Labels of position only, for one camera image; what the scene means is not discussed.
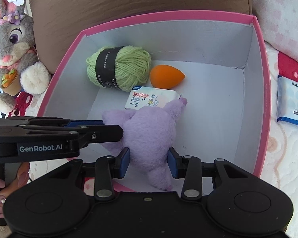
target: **brown pillow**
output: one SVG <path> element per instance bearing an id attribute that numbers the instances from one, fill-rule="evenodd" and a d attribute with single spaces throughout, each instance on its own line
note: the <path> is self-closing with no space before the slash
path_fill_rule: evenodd
<path id="1" fill-rule="evenodd" d="M 251 14 L 251 0 L 29 0 L 38 56 L 51 73 L 84 29 L 148 12 L 205 9 Z"/>

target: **purple stuffed animal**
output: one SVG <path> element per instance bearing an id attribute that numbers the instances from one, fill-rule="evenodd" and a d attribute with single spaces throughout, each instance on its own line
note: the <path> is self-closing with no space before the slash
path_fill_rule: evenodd
<path id="1" fill-rule="evenodd" d="M 129 147 L 130 163 L 147 174 L 150 184 L 160 190 L 172 190 L 167 153 L 175 141 L 175 124 L 187 103 L 181 97 L 164 108 L 144 106 L 139 110 L 104 112 L 104 124 L 120 125 L 124 137 L 119 142 L 103 143 L 102 146 L 114 156 Z"/>

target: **screw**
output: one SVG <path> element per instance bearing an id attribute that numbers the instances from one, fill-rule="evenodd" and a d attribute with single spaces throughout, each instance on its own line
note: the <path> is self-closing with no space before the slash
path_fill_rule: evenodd
<path id="1" fill-rule="evenodd" d="M 112 191 L 110 190 L 99 190 L 96 192 L 96 195 L 100 198 L 108 198 L 112 195 Z"/>
<path id="2" fill-rule="evenodd" d="M 197 190 L 186 190 L 184 192 L 184 195 L 188 198 L 196 198 L 197 196 L 200 195 L 200 192 Z"/>

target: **green yarn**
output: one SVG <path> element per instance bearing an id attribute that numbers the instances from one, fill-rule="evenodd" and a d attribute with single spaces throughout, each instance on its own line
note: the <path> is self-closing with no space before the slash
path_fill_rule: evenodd
<path id="1" fill-rule="evenodd" d="M 87 76 L 96 86 L 102 87 L 96 78 L 95 64 L 101 51 L 110 47 L 102 47 L 86 59 Z M 119 88 L 130 92 L 133 86 L 146 83 L 150 71 L 150 54 L 140 47 L 125 46 L 121 48 L 115 60 L 115 77 Z"/>

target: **blue gripper pad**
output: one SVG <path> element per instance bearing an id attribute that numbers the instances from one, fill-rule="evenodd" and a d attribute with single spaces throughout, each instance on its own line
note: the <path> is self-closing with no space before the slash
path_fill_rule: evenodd
<path id="1" fill-rule="evenodd" d="M 178 177 L 177 161 L 175 160 L 175 157 L 172 155 L 170 150 L 168 150 L 167 163 L 170 168 L 172 177 L 177 178 Z"/>
<path id="2" fill-rule="evenodd" d="M 128 148 L 128 150 L 126 151 L 126 153 L 122 156 L 121 158 L 121 162 L 120 162 L 120 177 L 124 178 L 125 174 L 127 172 L 128 166 L 130 163 L 130 149 Z"/>
<path id="3" fill-rule="evenodd" d="M 103 121 L 71 121 L 64 127 L 88 126 L 88 125 L 104 125 Z"/>

